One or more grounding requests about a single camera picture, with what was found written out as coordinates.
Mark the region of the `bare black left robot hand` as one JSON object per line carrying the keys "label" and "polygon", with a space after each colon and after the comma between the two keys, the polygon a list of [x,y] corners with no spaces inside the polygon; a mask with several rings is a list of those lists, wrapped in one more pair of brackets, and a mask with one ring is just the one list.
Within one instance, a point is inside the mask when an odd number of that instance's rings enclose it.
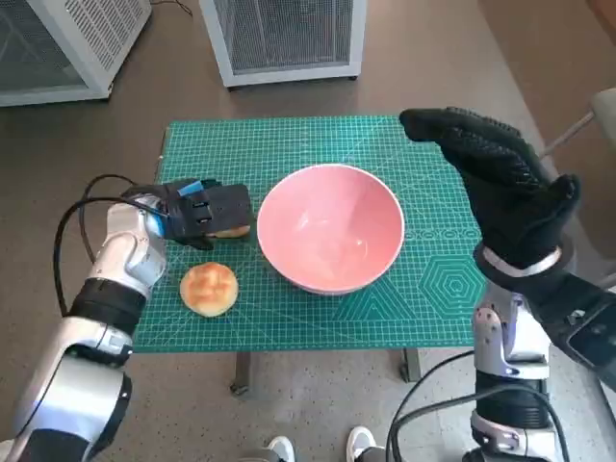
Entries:
{"label": "bare black left robot hand", "polygon": [[165,239],[198,250],[212,250],[213,244],[207,235],[213,214],[205,191],[221,186],[215,179],[186,179],[164,184],[167,193],[163,206],[167,215],[163,225]]}

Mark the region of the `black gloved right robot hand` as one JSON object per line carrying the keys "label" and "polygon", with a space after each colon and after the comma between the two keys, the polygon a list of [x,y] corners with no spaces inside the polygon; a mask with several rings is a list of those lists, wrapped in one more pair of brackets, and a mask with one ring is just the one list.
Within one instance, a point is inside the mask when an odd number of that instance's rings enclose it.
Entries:
{"label": "black gloved right robot hand", "polygon": [[407,109],[407,138],[434,142],[460,174],[483,244],[524,270],[554,253],[578,205],[575,175],[550,178],[521,132],[472,111]]}

